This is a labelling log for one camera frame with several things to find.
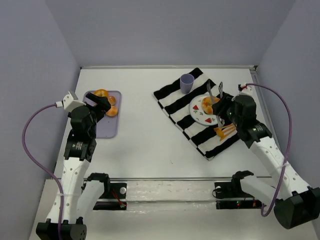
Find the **metal food tongs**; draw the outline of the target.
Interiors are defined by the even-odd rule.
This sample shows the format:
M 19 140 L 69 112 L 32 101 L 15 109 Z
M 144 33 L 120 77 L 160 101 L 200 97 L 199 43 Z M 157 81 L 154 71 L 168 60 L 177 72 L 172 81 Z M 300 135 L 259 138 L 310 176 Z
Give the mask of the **metal food tongs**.
M 215 100 L 214 100 L 214 96 L 212 94 L 211 81 L 209 79 L 207 80 L 206 88 L 207 88 L 207 91 L 209 93 L 211 102 L 214 104 Z M 218 91 L 219 91 L 220 98 L 222 98 L 223 97 L 223 83 L 222 82 L 220 82 L 220 84 L 218 85 Z M 219 116 L 217 116 L 216 119 L 217 119 L 218 127 L 222 128 L 224 126 L 224 124 L 225 124 L 225 121 L 222 120 Z

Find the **large orange bread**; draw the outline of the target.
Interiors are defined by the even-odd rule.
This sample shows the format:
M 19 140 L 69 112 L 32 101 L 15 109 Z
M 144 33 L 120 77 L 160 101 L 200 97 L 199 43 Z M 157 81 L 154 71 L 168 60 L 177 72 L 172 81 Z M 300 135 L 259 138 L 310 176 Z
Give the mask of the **large orange bread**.
M 211 99 L 210 96 L 205 97 L 201 102 L 202 110 L 207 115 L 213 115 L 214 112 L 213 112 L 212 105 L 219 102 L 219 101 L 220 101 L 220 99 L 217 97 L 213 97 L 213 100 Z

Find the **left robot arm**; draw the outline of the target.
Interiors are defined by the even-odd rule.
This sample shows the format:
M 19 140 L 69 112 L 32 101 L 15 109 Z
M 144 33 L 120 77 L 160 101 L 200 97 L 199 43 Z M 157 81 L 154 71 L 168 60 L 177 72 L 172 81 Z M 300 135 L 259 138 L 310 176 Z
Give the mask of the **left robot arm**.
M 97 123 L 111 108 L 105 96 L 88 92 L 86 98 L 95 105 L 79 100 L 73 92 L 68 92 L 63 100 L 55 103 L 57 108 L 64 108 L 68 113 L 71 130 L 54 203 L 46 221 L 36 226 L 36 234 L 41 240 L 84 240 L 87 236 L 86 217 L 99 197 L 111 188 L 106 173 L 91 173 L 85 178 L 97 145 Z

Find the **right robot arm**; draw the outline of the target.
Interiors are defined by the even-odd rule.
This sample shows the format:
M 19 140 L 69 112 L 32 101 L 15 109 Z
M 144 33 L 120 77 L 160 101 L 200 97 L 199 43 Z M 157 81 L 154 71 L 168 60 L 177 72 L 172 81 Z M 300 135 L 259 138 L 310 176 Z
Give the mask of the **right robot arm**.
M 257 120 L 256 108 L 252 96 L 232 96 L 225 92 L 212 106 L 214 114 L 234 124 L 237 136 L 261 161 L 276 187 L 245 170 L 236 172 L 231 181 L 220 188 L 221 193 L 254 197 L 273 209 L 277 221 L 285 229 L 317 219 L 320 216 L 320 189 L 311 187 L 285 159 L 270 130 Z

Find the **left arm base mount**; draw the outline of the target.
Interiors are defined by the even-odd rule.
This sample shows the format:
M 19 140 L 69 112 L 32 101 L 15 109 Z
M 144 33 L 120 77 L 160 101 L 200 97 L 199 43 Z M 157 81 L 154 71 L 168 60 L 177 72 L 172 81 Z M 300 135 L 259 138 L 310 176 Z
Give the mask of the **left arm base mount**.
M 93 207 L 94 211 L 125 211 L 127 209 L 127 183 L 112 182 Z

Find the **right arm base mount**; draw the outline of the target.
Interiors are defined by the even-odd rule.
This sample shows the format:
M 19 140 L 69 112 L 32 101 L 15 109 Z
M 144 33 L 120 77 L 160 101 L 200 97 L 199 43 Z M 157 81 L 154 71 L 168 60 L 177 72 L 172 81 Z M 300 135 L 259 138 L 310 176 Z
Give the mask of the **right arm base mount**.
M 229 181 L 214 183 L 212 196 L 216 199 L 217 210 L 260 209 L 262 203 L 242 190 L 240 180 L 254 174 L 248 170 L 238 171 Z

